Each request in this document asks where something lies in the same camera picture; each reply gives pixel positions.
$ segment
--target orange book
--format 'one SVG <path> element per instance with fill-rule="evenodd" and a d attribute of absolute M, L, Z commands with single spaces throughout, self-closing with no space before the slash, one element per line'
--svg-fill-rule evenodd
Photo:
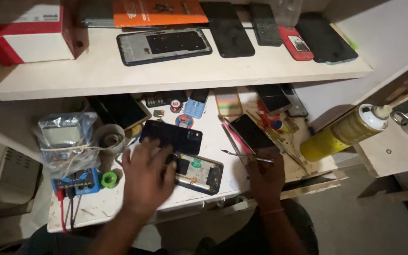
<path fill-rule="evenodd" d="M 113 0 L 116 27 L 207 23 L 198 0 Z"/>

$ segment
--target round sticker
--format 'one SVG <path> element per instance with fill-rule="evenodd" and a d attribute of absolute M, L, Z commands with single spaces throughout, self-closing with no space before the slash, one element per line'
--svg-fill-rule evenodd
<path fill-rule="evenodd" d="M 176 126 L 183 128 L 191 128 L 193 126 L 193 118 L 187 114 L 181 114 L 176 118 Z"/>

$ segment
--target bracelet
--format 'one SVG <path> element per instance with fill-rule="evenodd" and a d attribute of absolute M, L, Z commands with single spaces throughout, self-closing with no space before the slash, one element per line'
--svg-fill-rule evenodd
<path fill-rule="evenodd" d="M 275 209 L 275 210 L 271 210 L 271 211 L 268 211 L 268 212 L 261 213 L 261 216 L 271 214 L 271 213 L 275 213 L 275 212 L 281 212 L 281 211 L 284 211 L 284 208 Z"/>

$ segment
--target blue feature phone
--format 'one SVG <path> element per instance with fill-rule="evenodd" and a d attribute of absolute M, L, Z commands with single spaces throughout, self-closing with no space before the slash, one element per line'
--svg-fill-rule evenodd
<path fill-rule="evenodd" d="M 194 89 L 185 105 L 184 113 L 195 119 L 200 119 L 204 112 L 209 91 L 210 89 Z"/>

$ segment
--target pink-handled tool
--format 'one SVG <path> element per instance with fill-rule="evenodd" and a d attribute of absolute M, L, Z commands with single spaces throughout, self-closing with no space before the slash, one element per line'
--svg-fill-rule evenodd
<path fill-rule="evenodd" d="M 253 154 L 253 151 L 248 146 L 246 146 L 245 143 L 242 142 L 240 137 L 228 126 L 229 121 L 223 116 L 221 116 L 220 114 L 218 115 L 218 119 L 226 127 L 226 129 L 232 134 L 232 136 L 234 136 L 234 139 L 242 146 L 243 151 L 246 154 Z"/>

